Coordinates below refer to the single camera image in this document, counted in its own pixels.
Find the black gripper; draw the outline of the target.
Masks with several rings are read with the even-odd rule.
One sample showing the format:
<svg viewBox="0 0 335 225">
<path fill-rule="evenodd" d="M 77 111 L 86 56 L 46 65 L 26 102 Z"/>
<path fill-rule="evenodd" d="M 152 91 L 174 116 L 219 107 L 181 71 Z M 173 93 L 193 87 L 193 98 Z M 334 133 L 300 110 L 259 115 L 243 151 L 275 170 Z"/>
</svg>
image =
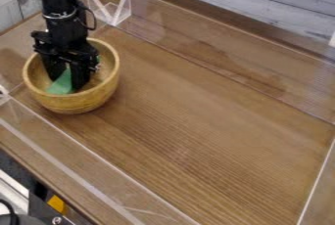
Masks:
<svg viewBox="0 0 335 225">
<path fill-rule="evenodd" d="M 98 51 L 87 41 L 87 33 L 95 30 L 97 21 L 93 26 L 87 25 L 85 10 L 43 12 L 43 19 L 47 29 L 31 33 L 34 51 L 42 57 L 50 79 L 55 81 L 70 67 L 73 87 L 81 90 L 99 64 Z"/>
</svg>

